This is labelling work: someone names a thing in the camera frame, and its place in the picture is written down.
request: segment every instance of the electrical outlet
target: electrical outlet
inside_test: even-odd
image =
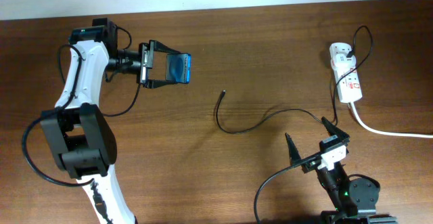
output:
[[[357,59],[353,55],[347,58],[347,54],[352,50],[352,47],[346,43],[334,43],[329,47],[331,54],[331,67],[334,70],[336,83],[342,76],[355,69]],[[340,102],[349,103],[355,102],[362,98],[361,85],[358,79],[357,71],[351,72],[340,81],[337,86],[338,97]]]

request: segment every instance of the white power strip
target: white power strip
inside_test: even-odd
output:
[[[352,47],[346,43],[334,43],[329,48],[331,54],[331,67],[334,70],[336,77],[336,83],[342,76],[354,70],[357,65],[357,59],[353,55],[351,58],[347,58],[347,55]],[[361,85],[358,79],[357,71],[351,72],[345,76],[340,83],[337,85],[338,97],[342,103],[347,103],[349,108],[352,110],[358,123],[368,131],[372,133],[378,133],[388,136],[401,136],[401,137],[421,137],[427,139],[433,139],[433,135],[423,135],[416,133],[390,133],[372,129],[368,127],[359,117],[357,109],[355,108],[354,102],[361,99],[363,94],[361,93]]]
[[[329,48],[331,53],[331,67],[334,70],[336,82],[342,76],[355,69],[357,58],[353,55],[347,58],[347,54],[352,47],[346,43],[334,43]],[[337,85],[338,97],[342,103],[355,102],[362,98],[361,85],[359,83],[357,71],[345,76]]]

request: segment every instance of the wood grain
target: wood grain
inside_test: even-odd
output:
[[[0,223],[96,223],[81,189],[51,185],[36,176],[20,149],[24,128],[60,95],[55,53],[73,28],[95,16],[0,22]],[[139,223],[251,223],[259,185],[289,164],[284,133],[302,156],[318,151],[325,129],[306,114],[280,114],[257,130],[227,135],[213,111],[221,90],[223,125],[250,127],[267,112],[303,108],[332,117],[328,47],[350,43],[366,24],[375,48],[360,68],[361,118],[375,129],[433,131],[433,0],[357,1],[194,12],[109,15],[140,42],[158,39],[192,54],[191,83],[142,90],[126,115],[108,118],[118,144],[117,177]],[[359,55],[366,35],[359,35]],[[119,46],[127,43],[120,36]],[[164,76],[157,57],[152,76]],[[64,70],[68,69],[64,57]],[[101,110],[126,108],[135,78],[104,83]],[[348,173],[382,184],[379,212],[401,223],[433,219],[433,141],[363,130],[338,102],[340,127],[351,136],[343,161]],[[57,170],[40,127],[29,138],[40,168]],[[300,169],[271,182],[260,196],[262,219],[290,220],[331,210],[314,173]]]

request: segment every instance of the black cable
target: black cable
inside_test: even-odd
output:
[[[362,28],[365,28],[366,30],[367,30],[367,32],[368,32],[368,35],[370,36],[370,43],[371,43],[371,45],[370,45],[370,50],[368,51],[368,54],[364,57],[364,59],[358,64],[358,65],[356,65],[355,66],[355,69],[353,69],[353,70],[351,70],[350,72],[348,72],[347,74],[345,74],[344,76],[342,76],[340,79],[338,79],[338,81],[337,81],[337,83],[336,83],[336,86],[334,87],[334,92],[333,92],[333,94],[332,94],[332,98],[331,98],[331,101],[332,101],[332,109],[334,110],[334,119],[333,119],[333,122],[335,121],[336,123],[335,123],[335,125],[337,126],[337,124],[338,124],[338,116],[337,116],[337,108],[336,108],[336,90],[337,90],[337,85],[340,83],[340,81],[342,80],[342,79],[344,79],[347,75],[349,75],[349,74],[351,74],[353,71],[356,71],[364,62],[365,62],[365,60],[370,56],[370,54],[371,54],[371,52],[373,51],[373,35],[371,34],[371,32],[370,32],[370,30],[368,29],[368,27],[366,26],[366,25],[362,25],[362,26],[360,26],[358,29],[357,29],[357,31],[355,31],[355,34],[353,35],[353,46],[352,46],[352,51],[350,51],[348,54],[347,54],[347,57],[348,58],[351,58],[354,54],[355,54],[355,49],[356,49],[356,40],[357,40],[357,34],[358,34],[358,31],[360,31]]]
[[[131,36],[131,34],[130,34],[129,31],[127,31],[126,29],[124,29],[124,28],[122,28],[120,26],[117,26],[116,29],[120,29],[121,31],[125,32],[128,35],[128,37],[129,37],[129,44],[125,48],[123,48],[123,49],[128,49],[133,44],[133,37]]]
[[[141,85],[138,84],[137,92],[135,92],[133,102],[131,103],[131,105],[126,110],[124,110],[123,112],[116,113],[116,114],[104,114],[103,113],[102,115],[107,116],[107,117],[114,117],[114,116],[120,116],[120,115],[127,113],[134,106],[135,101],[137,100],[137,97],[138,97],[138,93],[140,92],[140,87],[141,87]]]
[[[221,105],[221,101],[223,100],[224,95],[225,95],[225,90],[223,90],[223,91],[221,92],[220,96],[219,96],[219,100],[218,100],[218,102],[217,102],[217,105],[216,105],[216,112],[215,112],[215,118],[216,118],[216,123],[218,124],[218,128],[219,128],[222,132],[224,132],[224,133],[229,133],[229,134],[247,133],[247,132],[249,132],[249,131],[252,131],[252,130],[256,129],[258,126],[262,125],[264,122],[266,122],[266,121],[267,121],[268,119],[270,119],[271,117],[273,117],[273,116],[275,116],[275,115],[277,115],[277,114],[280,114],[280,113],[282,113],[282,112],[290,112],[290,111],[305,112],[305,113],[307,113],[308,115],[310,115],[311,117],[313,117],[317,122],[320,122],[321,124],[323,124],[322,121],[321,121],[320,119],[318,119],[315,115],[313,115],[311,112],[309,112],[309,111],[307,111],[307,110],[303,110],[303,109],[284,109],[284,110],[279,110],[279,111],[276,111],[276,112],[274,112],[274,113],[268,115],[268,116],[265,117],[263,120],[261,120],[259,123],[257,123],[257,124],[254,125],[253,127],[250,127],[249,129],[244,129],[244,130],[242,130],[242,131],[237,131],[237,132],[227,131],[227,130],[225,130],[225,129],[222,128],[222,126],[221,126],[220,123],[219,123],[219,119],[218,119],[219,106]]]
[[[133,65],[133,62],[132,61],[130,61],[130,62],[125,62],[125,63],[123,63],[123,64],[121,64],[115,71],[113,71],[112,73],[111,73],[111,75],[110,75],[110,77],[108,77],[108,73],[107,73],[107,70],[105,70],[105,80],[106,80],[106,82],[107,83],[110,83],[112,80],[113,80],[113,78],[114,78],[114,76],[116,75],[116,74],[118,74],[119,72],[123,72],[123,70],[125,70],[125,69],[127,69],[129,66],[131,66],[131,65]]]
[[[256,196],[254,197],[254,216],[256,217],[256,221],[257,223],[260,223],[260,218],[258,217],[258,213],[257,213],[257,202],[258,202],[258,196],[260,195],[260,193],[262,192],[263,188],[266,186],[266,184],[268,182],[270,182],[270,180],[276,178],[277,176],[287,172],[288,170],[291,170],[295,167],[298,167],[304,163],[307,163],[308,161],[310,161],[310,158],[305,158],[304,160],[301,160],[299,162],[297,162],[296,164],[293,164],[292,166],[288,166],[284,169],[281,169],[279,171],[277,171],[276,173],[272,174],[270,177],[268,177],[268,179],[266,179],[262,185],[260,185],[259,189],[256,192]]]
[[[60,78],[62,78],[63,84],[65,84],[66,82],[65,82],[65,77],[63,76],[62,63],[60,61],[61,60],[61,57],[60,57],[61,52],[62,52],[62,49],[59,48],[57,50],[57,63],[58,63],[58,66],[59,66]]]
[[[22,135],[21,148],[22,148],[22,153],[23,153],[23,155],[24,155],[24,157],[25,157],[27,163],[30,165],[30,168],[31,168],[31,169],[32,169],[32,170],[33,170],[33,171],[34,171],[38,176],[42,177],[44,180],[47,180],[47,181],[50,182],[50,183],[54,183],[54,184],[57,184],[57,185],[60,185],[60,186],[64,186],[64,187],[82,187],[82,186],[85,186],[85,185],[88,185],[88,184],[93,183],[94,179],[91,179],[91,180],[89,180],[89,181],[87,181],[87,182],[85,182],[85,183],[67,183],[67,182],[64,182],[64,181],[60,181],[60,180],[54,179],[54,178],[52,178],[52,177],[46,175],[45,173],[43,173],[41,170],[39,170],[39,169],[37,168],[37,166],[36,166],[36,165],[34,164],[34,162],[32,161],[30,155],[28,154],[28,149],[27,149],[27,138],[28,138],[28,135],[29,135],[29,133],[31,132],[31,130],[32,130],[32,129],[33,129],[33,128],[38,124],[38,123],[40,123],[42,120],[44,120],[44,119],[46,119],[46,118],[49,118],[49,117],[51,117],[51,116],[57,114],[58,112],[61,112],[62,110],[65,110],[65,108],[66,108],[66,107],[70,104],[70,102],[74,99],[74,96],[75,96],[75,89],[76,89],[76,85],[77,85],[77,83],[78,83],[78,76],[79,76],[79,74],[80,74],[81,63],[82,63],[82,61],[83,61],[83,57],[81,56],[80,51],[79,51],[76,47],[74,47],[73,45],[69,45],[69,44],[62,45],[61,47],[59,47],[59,51],[58,51],[58,53],[61,52],[61,50],[62,50],[63,48],[65,48],[65,47],[69,47],[69,48],[73,49],[73,50],[78,54],[78,66],[77,66],[77,68],[76,68],[76,73],[75,73],[75,78],[74,78],[74,84],[73,84],[73,86],[72,86],[72,90],[71,90],[71,92],[70,92],[70,95],[69,95],[68,101],[67,101],[63,106],[57,107],[53,112],[51,112],[51,113],[49,113],[49,114],[46,114],[46,115],[44,115],[44,116],[40,116],[38,119],[34,120],[34,121],[33,121],[33,122],[32,122],[32,123],[27,127],[27,129],[25,130],[24,134]]]

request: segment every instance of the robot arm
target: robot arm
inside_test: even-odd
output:
[[[349,135],[326,118],[322,123],[331,137],[320,142],[320,152],[301,160],[296,146],[286,134],[290,162],[299,162],[304,173],[315,170],[336,211],[323,211],[323,223],[397,223],[395,217],[376,216],[380,184],[375,179],[360,174],[347,175],[341,160],[346,157]]]
[[[149,89],[188,83],[191,56],[153,40],[140,44],[139,51],[117,50],[117,26],[106,18],[94,20],[92,27],[73,30],[69,42],[80,52],[81,67],[77,76],[79,56],[71,49],[68,78],[56,108],[66,105],[74,83],[75,96],[64,110],[42,112],[43,132],[60,170],[68,171],[78,183],[93,179],[83,189],[100,223],[137,223],[116,178],[116,139],[99,110],[102,77],[105,71],[134,74]],[[149,79],[155,51],[168,54],[165,81]],[[77,127],[83,128],[84,135],[68,136]]]

